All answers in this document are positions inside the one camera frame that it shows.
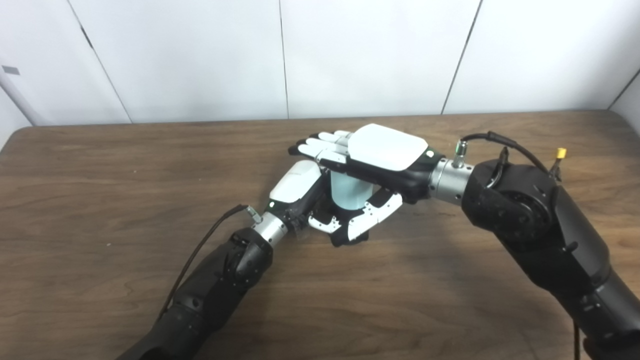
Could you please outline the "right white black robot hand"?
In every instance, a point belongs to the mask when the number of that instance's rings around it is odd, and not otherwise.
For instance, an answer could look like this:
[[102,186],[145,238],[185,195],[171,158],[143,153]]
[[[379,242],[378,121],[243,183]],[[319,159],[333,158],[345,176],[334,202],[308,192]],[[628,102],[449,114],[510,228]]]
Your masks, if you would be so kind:
[[378,124],[354,132],[318,132],[290,146],[288,153],[330,171],[330,190],[320,211],[341,225],[328,234],[336,248],[365,241],[402,205],[428,199],[432,172],[444,159],[422,137]]

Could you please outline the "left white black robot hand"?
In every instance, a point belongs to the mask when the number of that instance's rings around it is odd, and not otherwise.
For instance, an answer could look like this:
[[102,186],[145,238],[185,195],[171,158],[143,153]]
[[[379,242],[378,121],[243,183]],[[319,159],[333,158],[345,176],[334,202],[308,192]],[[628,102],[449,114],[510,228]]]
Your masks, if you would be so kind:
[[266,240],[281,239],[288,231],[307,226],[327,234],[341,227],[336,216],[320,210],[330,192],[330,171],[314,161],[295,162],[269,193],[258,224]]

